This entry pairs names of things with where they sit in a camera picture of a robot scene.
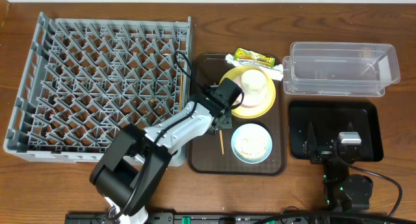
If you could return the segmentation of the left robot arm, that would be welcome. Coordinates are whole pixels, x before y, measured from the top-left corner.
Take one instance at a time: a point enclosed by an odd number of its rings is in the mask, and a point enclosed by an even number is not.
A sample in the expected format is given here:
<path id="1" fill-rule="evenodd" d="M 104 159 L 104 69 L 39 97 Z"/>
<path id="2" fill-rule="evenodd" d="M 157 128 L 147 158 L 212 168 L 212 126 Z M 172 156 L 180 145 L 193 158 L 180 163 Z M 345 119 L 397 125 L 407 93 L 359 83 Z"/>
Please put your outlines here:
<path id="1" fill-rule="evenodd" d="M 139 129 L 126 125 L 116 135 L 90 175 L 90 182 L 110 203 L 111 223 L 143 223 L 146 203 L 155 193 L 173 154 L 189 141 L 223 124 L 244 92 L 220 84 L 192 96 L 184 109 L 159 124 Z"/>

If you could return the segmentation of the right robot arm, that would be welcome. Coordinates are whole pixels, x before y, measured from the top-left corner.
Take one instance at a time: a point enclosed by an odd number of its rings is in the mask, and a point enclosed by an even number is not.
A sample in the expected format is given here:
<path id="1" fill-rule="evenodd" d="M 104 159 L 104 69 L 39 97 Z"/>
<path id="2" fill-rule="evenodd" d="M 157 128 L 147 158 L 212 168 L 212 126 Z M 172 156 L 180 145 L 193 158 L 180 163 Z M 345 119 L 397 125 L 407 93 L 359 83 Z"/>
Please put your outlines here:
<path id="1" fill-rule="evenodd" d="M 365 175 L 351 174 L 349 169 L 361 158 L 361 138 L 357 132 L 340 132 L 327 145 L 318 145 L 312 123 L 307 126 L 303 152 L 311 164 L 324 169 L 324 198 L 334 212 L 363 212 L 370 207 L 373 181 Z"/>

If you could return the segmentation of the wooden chopstick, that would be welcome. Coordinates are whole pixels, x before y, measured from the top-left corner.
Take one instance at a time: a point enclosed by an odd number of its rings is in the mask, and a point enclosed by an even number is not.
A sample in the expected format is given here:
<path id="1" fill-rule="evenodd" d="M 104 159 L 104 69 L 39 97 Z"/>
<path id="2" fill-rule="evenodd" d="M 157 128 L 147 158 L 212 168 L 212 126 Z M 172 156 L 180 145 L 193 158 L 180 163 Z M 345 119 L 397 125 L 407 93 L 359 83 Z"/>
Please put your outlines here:
<path id="1" fill-rule="evenodd" d="M 180 86 L 179 86 L 179 110 L 183 109 L 183 74 L 180 76 Z"/>
<path id="2" fill-rule="evenodd" d="M 220 136 L 221 152 L 222 152 L 222 155 L 224 155 L 224 137 L 223 137 L 222 130 L 219 130 L 219 136 Z"/>

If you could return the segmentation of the cream cup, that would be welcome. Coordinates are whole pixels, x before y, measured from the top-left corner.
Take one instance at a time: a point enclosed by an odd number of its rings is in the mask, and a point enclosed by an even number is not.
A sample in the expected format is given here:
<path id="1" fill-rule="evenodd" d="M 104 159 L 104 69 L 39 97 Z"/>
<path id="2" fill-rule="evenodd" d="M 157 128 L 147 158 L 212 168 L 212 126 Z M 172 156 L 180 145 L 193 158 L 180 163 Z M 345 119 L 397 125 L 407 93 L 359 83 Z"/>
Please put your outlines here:
<path id="1" fill-rule="evenodd" d="M 267 83 L 267 78 L 262 71 L 249 69 L 241 75 L 242 87 L 252 93 L 262 92 Z"/>

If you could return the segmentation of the light blue bowl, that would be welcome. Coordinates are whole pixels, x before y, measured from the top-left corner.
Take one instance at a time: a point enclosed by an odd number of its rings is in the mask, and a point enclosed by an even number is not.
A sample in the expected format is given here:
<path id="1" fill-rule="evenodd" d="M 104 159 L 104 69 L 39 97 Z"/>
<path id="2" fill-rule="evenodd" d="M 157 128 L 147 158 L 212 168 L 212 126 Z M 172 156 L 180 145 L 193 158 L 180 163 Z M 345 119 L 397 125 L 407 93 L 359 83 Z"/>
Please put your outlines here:
<path id="1" fill-rule="evenodd" d="M 242 162 L 258 164 L 272 151 L 272 137 L 261 125 L 247 123 L 238 127 L 231 137 L 231 150 Z"/>

